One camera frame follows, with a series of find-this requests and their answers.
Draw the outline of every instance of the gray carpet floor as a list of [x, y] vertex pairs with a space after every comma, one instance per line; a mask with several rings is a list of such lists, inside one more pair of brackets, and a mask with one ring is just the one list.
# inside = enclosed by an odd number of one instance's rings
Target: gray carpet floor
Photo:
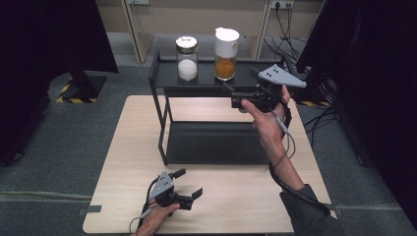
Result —
[[[131, 46], [128, 40], [122, 43]], [[149, 55], [156, 48], [164, 52], [165, 45], [169, 43], [164, 38], [156, 38]], [[26, 146], [26, 156], [0, 168], [0, 235], [87, 235], [83, 232], [85, 209], [124, 102], [129, 95], [150, 94], [149, 60], [127, 64], [123, 60], [134, 56], [131, 50], [120, 52], [119, 46], [112, 44], [119, 74], [88, 72], [107, 78], [96, 103], [55, 102], [69, 75], [52, 81], [52, 101]], [[247, 56], [245, 50], [240, 53]], [[267, 47], [263, 55], [274, 57]], [[297, 109], [304, 123], [323, 112], [312, 106]], [[308, 136], [312, 141], [312, 132]], [[313, 151], [347, 235], [417, 235], [378, 171], [359, 165], [341, 123], [334, 120], [317, 129]]]

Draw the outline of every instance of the wrist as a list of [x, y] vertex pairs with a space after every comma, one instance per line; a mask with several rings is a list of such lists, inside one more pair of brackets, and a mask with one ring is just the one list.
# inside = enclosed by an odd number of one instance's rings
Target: wrist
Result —
[[268, 157], [274, 169], [282, 163], [282, 160], [287, 156], [283, 145], [275, 145], [272, 149], [267, 151]]
[[147, 230], [147, 228], [142, 225], [136, 233], [132, 234], [131, 236], [152, 236], [153, 234]]
[[303, 181], [301, 180], [287, 155], [274, 168], [274, 171], [276, 176], [290, 188], [298, 191], [305, 187]]

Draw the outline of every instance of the black sleeve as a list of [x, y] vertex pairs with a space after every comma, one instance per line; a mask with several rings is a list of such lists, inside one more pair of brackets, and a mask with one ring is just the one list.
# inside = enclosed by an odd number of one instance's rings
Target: black sleeve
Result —
[[[317, 199], [310, 185], [306, 185], [298, 192], [312, 199]], [[280, 196], [291, 218], [295, 235], [345, 235], [340, 222], [331, 215], [325, 214], [317, 206], [288, 193], [281, 193]]]

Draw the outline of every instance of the jar lid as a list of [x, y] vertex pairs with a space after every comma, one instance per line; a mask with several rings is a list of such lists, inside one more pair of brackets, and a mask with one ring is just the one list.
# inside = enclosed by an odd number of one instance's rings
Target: jar lid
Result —
[[217, 28], [215, 36], [222, 41], [235, 41], [239, 39], [239, 32], [235, 29]]
[[176, 40], [177, 51], [190, 54], [197, 51], [197, 40], [191, 36], [181, 36]]

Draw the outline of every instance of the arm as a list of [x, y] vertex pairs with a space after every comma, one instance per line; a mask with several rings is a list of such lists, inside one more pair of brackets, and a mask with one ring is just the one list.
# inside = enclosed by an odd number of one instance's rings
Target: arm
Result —
[[[289, 92], [286, 86], [282, 86], [282, 95], [285, 101], [288, 102]], [[282, 143], [283, 132], [275, 118], [279, 117], [281, 120], [284, 120], [282, 105], [276, 105], [275, 109], [270, 113], [259, 111], [248, 100], [242, 100], [242, 106], [254, 117], [253, 127], [260, 134], [261, 145], [266, 150], [278, 178], [299, 193], [312, 199], [317, 199], [310, 186], [304, 184], [286, 154]], [[304, 202], [284, 191], [280, 196], [291, 217], [291, 223], [296, 235], [344, 235], [340, 223], [317, 206]]]

